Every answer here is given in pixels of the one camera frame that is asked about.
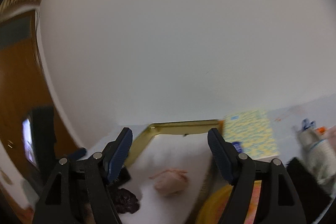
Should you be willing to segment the dark purple scrunchie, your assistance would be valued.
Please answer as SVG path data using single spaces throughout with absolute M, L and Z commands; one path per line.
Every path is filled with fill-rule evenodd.
M 140 208 L 137 197 L 125 188 L 116 190 L 113 195 L 113 204 L 118 214 L 133 214 Z

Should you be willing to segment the black fuzzy cloth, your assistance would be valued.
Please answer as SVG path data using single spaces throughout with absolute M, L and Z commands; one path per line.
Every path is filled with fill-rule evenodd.
M 306 223 L 314 223 L 331 202 L 331 197 L 298 158 L 292 158 L 286 170 L 301 201 Z

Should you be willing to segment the pink drawstring pouch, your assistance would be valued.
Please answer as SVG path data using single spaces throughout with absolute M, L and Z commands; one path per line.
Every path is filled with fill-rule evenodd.
M 153 176 L 150 180 L 154 180 L 154 189 L 163 197 L 179 195 L 185 191 L 190 183 L 187 176 L 188 171 L 178 168 L 165 169 Z

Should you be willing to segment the blue cord orange earplugs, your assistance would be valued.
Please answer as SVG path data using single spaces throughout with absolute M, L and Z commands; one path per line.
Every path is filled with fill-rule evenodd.
M 302 126 L 302 131 L 305 131 L 307 129 L 313 129 L 316 132 L 318 132 L 320 135 L 323 135 L 327 131 L 326 127 L 324 126 L 317 127 L 315 121 L 310 121 L 307 118 L 302 120 L 301 126 Z

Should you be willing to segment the pink beige cloth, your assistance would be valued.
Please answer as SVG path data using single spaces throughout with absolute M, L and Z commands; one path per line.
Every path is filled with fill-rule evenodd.
M 329 141 L 329 143 L 335 147 L 336 145 L 336 126 L 328 128 L 324 133 L 324 138 Z

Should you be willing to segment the persimmon print tablecloth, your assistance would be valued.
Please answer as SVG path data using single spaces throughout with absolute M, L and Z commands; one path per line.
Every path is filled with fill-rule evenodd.
M 209 130 L 207 143 L 222 177 L 233 185 L 218 223 L 244 223 L 257 180 L 261 180 L 261 194 L 254 223 L 306 223 L 299 196 L 279 159 L 258 161 L 238 153 L 217 128 Z

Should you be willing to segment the gold rectangular tin box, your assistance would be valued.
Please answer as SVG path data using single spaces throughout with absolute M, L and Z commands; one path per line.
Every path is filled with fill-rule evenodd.
M 123 223 L 195 223 L 214 186 L 216 171 L 207 143 L 212 128 L 222 130 L 223 122 L 151 124 L 135 138 L 125 163 L 131 175 L 125 187 L 139 199 L 140 208 L 121 216 Z M 189 185 L 181 194 L 162 197 L 150 176 L 169 168 L 186 170 Z

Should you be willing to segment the round gold pink tin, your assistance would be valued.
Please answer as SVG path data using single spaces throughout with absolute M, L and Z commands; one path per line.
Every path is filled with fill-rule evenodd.
M 228 203 L 233 186 L 226 185 L 213 193 L 202 206 L 198 213 L 196 224 L 216 224 L 222 216 L 222 213 Z M 261 191 L 261 180 L 257 180 L 253 185 L 253 192 L 249 204 L 248 213 L 244 223 L 254 222 L 259 196 Z

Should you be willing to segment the yellow patterned tissue pack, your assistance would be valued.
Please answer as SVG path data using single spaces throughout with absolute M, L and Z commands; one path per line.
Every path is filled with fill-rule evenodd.
M 270 120 L 264 110 L 251 110 L 224 118 L 224 140 L 254 160 L 271 161 L 279 156 Z

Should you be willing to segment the brown wooden door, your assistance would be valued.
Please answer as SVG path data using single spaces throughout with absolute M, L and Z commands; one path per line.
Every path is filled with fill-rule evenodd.
M 33 206 L 22 182 L 30 171 L 22 120 L 35 107 L 54 106 L 37 44 L 37 11 L 1 22 L 1 193 L 21 223 L 31 223 Z

